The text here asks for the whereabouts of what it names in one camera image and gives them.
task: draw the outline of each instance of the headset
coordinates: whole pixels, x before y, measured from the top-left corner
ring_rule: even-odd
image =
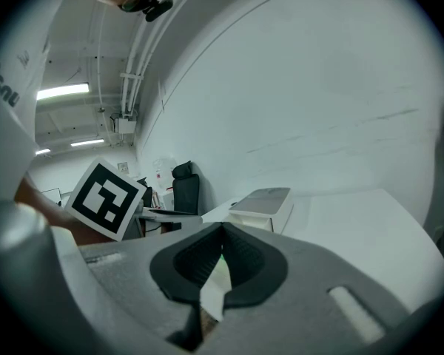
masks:
[[[147,22],[153,22],[173,6],[172,0],[126,0],[118,7],[124,12],[143,12]]]

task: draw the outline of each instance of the white container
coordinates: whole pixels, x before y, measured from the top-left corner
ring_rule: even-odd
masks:
[[[171,157],[161,157],[153,162],[153,167],[155,167],[156,180],[160,189],[166,191],[168,188],[172,187],[172,181],[174,177],[172,176],[172,170],[176,167],[176,161]]]
[[[281,234],[293,206],[290,188],[258,189],[236,203],[229,213],[243,225]]]
[[[162,193],[160,196],[160,204],[165,210],[175,210],[175,194],[172,189]]]

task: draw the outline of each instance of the cable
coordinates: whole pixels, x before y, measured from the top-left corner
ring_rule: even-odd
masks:
[[[109,138],[110,145],[113,146],[113,142],[110,139],[109,128],[107,126],[107,119],[105,118],[105,108],[104,103],[102,102],[102,91],[101,91],[101,42],[102,42],[102,29],[104,28],[104,19],[105,13],[107,11],[107,6],[104,5],[104,9],[102,11],[102,19],[101,19],[101,29],[98,34],[98,46],[97,46],[97,88],[98,88],[98,99],[101,102],[101,113],[102,118],[104,119],[105,131],[107,133],[107,137]]]
[[[76,76],[77,74],[79,74],[80,71],[82,71],[81,66],[78,67],[77,71],[74,72],[74,75],[73,75],[73,76],[71,76],[69,79],[67,79],[67,80],[66,80],[64,83],[62,83],[61,85],[64,86],[69,80],[71,80],[72,78],[74,78],[74,76]]]
[[[158,226],[156,229],[152,229],[152,230],[145,230],[145,233],[151,233],[152,231],[156,231],[156,230],[158,230],[159,228],[161,227],[161,225],[160,226]]]

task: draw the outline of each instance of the white box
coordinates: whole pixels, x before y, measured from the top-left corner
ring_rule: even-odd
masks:
[[[127,118],[115,119],[115,132],[118,134],[133,134],[136,128],[136,121],[129,121]]]
[[[160,196],[160,204],[165,210],[175,210],[175,194],[172,191],[162,193]]]
[[[259,189],[236,203],[229,213],[243,225],[281,234],[294,203],[290,188]]]

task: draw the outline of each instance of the white device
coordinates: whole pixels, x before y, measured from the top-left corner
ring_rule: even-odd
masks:
[[[229,209],[242,224],[280,234],[294,203],[290,188],[258,189]]]
[[[136,121],[130,121],[127,118],[116,118],[113,131],[118,134],[133,134],[136,128]]]

